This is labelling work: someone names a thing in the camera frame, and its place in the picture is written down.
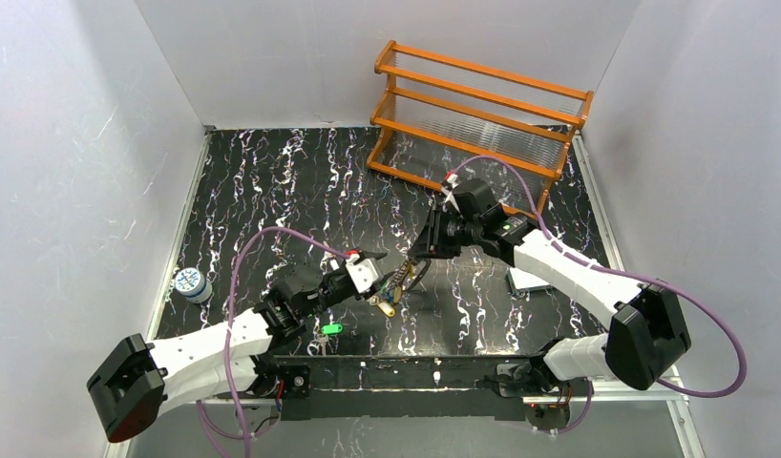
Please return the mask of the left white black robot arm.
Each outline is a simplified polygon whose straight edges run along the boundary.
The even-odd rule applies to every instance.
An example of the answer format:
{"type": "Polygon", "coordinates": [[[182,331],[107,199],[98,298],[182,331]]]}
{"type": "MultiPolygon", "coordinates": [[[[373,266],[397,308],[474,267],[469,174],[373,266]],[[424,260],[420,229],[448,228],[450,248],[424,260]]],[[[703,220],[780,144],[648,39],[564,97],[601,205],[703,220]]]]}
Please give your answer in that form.
{"type": "Polygon", "coordinates": [[[232,324],[152,342],[139,334],[122,339],[86,384],[107,440],[124,442],[173,408],[228,392],[229,378],[240,392],[275,378],[266,354],[303,335],[308,318],[372,295],[382,280],[372,260],[320,278],[294,274],[232,324]]]}

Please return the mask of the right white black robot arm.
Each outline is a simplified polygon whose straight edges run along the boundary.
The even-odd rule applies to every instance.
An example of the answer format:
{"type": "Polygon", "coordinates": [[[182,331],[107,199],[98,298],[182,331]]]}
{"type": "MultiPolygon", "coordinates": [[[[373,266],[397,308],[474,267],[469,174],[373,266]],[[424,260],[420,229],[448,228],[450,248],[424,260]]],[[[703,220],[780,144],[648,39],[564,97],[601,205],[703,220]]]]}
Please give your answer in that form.
{"type": "Polygon", "coordinates": [[[555,338],[529,356],[514,378],[548,391],[565,381],[604,377],[647,390],[691,348],[678,297],[661,286],[603,271],[595,260],[551,240],[523,215],[508,215],[489,184],[450,173],[409,249],[418,260],[449,260],[465,247],[531,274],[583,306],[601,334],[555,338]]]}

